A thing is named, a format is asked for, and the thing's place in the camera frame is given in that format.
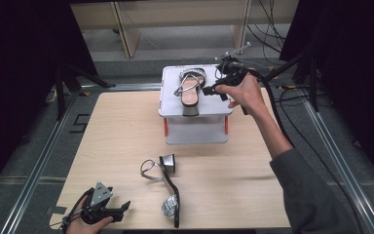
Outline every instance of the dark sleeve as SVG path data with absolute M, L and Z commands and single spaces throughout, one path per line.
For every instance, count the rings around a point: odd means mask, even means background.
M 284 152 L 270 164 L 283 188 L 293 233 L 358 232 L 342 203 L 296 149 Z

